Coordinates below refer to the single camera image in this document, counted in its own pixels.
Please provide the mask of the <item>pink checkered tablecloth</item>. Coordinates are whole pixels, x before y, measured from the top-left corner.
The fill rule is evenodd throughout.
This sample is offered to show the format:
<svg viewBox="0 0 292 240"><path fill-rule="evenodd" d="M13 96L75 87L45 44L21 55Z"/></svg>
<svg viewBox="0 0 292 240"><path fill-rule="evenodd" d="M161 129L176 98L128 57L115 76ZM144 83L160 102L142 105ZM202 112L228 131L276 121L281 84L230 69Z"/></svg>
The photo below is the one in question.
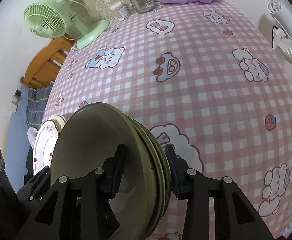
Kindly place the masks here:
<svg viewBox="0 0 292 240"><path fill-rule="evenodd" d="M70 51L45 118L105 102L210 178L229 176L280 237L292 215L292 85L261 32L227 1L113 19Z"/></svg>

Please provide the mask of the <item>white pink-rimmed plate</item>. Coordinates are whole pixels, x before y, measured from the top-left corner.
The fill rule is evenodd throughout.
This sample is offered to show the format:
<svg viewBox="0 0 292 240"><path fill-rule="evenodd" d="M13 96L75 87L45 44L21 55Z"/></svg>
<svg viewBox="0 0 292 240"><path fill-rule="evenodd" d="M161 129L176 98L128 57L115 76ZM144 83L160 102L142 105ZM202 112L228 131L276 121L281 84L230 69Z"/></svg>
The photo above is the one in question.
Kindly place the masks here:
<svg viewBox="0 0 292 240"><path fill-rule="evenodd" d="M44 167L51 166L53 151L58 139L55 123L47 120L39 128L33 149L33 173L36 175Z"/></svg>

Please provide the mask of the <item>grey plaid pillow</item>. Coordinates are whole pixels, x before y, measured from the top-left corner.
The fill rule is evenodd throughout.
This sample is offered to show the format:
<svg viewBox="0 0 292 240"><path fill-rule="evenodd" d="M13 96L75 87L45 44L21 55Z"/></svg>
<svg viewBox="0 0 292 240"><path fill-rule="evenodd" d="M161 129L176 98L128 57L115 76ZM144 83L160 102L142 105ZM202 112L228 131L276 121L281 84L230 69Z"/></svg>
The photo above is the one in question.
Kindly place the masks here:
<svg viewBox="0 0 292 240"><path fill-rule="evenodd" d="M26 120L30 127L38 130L42 125L46 104L52 87L53 85L38 89L29 88L27 94Z"/></svg>

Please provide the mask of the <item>green desk fan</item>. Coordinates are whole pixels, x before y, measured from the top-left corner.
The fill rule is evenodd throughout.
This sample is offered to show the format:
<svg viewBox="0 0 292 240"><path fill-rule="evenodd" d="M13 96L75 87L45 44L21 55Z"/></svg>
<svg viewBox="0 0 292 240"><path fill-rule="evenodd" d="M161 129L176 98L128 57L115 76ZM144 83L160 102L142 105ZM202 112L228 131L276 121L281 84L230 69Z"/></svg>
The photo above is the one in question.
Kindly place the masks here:
<svg viewBox="0 0 292 240"><path fill-rule="evenodd" d="M82 49L95 41L109 26L100 20L88 26L71 5L83 5L76 0L38 0L24 10L24 21L29 30L39 37L57 38L71 28L79 31L76 47Z"/></svg>

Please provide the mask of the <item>scalloped yellow floral plate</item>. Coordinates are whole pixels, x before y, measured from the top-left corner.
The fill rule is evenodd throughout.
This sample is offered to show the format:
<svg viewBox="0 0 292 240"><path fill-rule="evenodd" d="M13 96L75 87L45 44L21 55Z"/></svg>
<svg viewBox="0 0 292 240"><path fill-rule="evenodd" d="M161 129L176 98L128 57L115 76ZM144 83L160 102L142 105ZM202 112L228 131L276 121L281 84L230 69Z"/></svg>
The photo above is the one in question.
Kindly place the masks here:
<svg viewBox="0 0 292 240"><path fill-rule="evenodd" d="M62 115L52 115L48 118L48 120L53 121L58 133L60 133L62 131L62 129L64 128L67 120L65 119L64 116Z"/></svg>

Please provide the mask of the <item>cream ceramic bowl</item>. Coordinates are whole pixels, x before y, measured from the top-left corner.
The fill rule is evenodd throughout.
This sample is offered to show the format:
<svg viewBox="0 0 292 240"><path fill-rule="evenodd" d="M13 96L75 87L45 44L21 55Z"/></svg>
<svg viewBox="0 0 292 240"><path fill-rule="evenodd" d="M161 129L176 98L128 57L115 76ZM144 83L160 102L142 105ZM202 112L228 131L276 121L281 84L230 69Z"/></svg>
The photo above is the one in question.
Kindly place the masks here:
<svg viewBox="0 0 292 240"><path fill-rule="evenodd" d="M158 140L154 137L154 135L141 123L137 122L136 120L130 118L128 115L126 116L130 121L132 121L134 124L138 125L140 128L143 129L143 131L147 134L149 139L152 141L152 144L154 148L156 149L157 155L159 156L160 162L162 164L163 173L164 173L164 179L165 179L165 187L166 187L166 200L165 200L165 208L163 211L163 215L165 215L167 208L169 206L169 201L171 197L171 173L169 168L169 163L167 161L167 157L164 153L164 149L158 142Z"/></svg>
<svg viewBox="0 0 292 240"><path fill-rule="evenodd" d="M116 107L91 103L70 117L53 151L51 182L60 176L83 177L102 167L119 144L128 148L128 155L119 192L110 201L120 223L111 239L146 239L156 203L156 176L135 128Z"/></svg>
<svg viewBox="0 0 292 240"><path fill-rule="evenodd" d="M128 147L125 169L115 198L110 200L119 229L111 239L146 239L157 227L165 208L162 164L152 141L126 114L107 103L91 103L81 115L82 175L102 166L118 144Z"/></svg>

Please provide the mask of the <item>white desk fan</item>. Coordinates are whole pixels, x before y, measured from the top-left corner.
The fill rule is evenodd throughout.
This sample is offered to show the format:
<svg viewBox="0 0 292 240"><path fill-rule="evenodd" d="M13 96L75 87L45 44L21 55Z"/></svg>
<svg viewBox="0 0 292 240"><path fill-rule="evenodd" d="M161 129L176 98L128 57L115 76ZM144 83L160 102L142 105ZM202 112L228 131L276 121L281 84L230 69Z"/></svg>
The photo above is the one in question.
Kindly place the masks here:
<svg viewBox="0 0 292 240"><path fill-rule="evenodd" d="M281 0L269 0L262 9L258 28L272 48L292 65L292 8Z"/></svg>

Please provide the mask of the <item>cotton swab container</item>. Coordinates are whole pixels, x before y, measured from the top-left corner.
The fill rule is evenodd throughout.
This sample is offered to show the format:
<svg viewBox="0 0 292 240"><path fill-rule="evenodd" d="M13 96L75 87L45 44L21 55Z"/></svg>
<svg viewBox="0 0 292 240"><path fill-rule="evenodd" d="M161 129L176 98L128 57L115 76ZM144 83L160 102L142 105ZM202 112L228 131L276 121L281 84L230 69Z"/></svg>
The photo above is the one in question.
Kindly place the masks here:
<svg viewBox="0 0 292 240"><path fill-rule="evenodd" d="M124 6L121 1L117 1L109 6L109 9L113 16L115 16L118 20L126 20L131 16L131 13L128 11L126 6Z"/></svg>

